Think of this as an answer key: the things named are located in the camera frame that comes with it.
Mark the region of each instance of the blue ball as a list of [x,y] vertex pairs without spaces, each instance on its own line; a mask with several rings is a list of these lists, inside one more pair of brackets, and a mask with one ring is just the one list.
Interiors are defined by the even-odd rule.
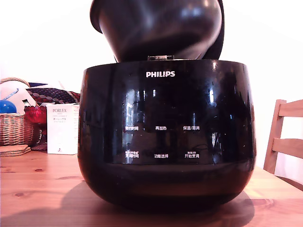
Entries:
[[0,114],[12,114],[12,113],[17,113],[17,108],[16,106],[7,100],[0,100]]

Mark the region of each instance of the white box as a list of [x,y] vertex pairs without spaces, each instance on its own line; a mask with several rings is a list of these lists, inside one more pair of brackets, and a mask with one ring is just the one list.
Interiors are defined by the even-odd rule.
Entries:
[[47,153],[78,153],[79,104],[47,104]]

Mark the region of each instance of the fabric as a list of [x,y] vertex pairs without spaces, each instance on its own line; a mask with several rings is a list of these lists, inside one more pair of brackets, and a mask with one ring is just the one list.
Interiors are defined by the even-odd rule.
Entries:
[[28,93],[41,105],[42,103],[67,104],[78,103],[80,94],[57,88],[28,88]]

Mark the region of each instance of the chair backrest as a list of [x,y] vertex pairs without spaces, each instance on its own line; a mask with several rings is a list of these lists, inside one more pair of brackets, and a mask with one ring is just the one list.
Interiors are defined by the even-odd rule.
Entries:
[[264,169],[275,173],[278,152],[303,158],[303,140],[281,139],[284,117],[303,117],[303,100],[287,103],[277,100],[268,140]]

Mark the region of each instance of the red glass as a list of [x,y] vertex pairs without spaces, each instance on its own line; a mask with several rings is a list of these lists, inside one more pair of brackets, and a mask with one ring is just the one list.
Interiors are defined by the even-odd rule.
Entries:
[[26,106],[24,108],[25,117],[33,124],[38,124],[41,129],[40,141],[31,149],[32,150],[47,150],[47,117],[46,107],[44,106]]

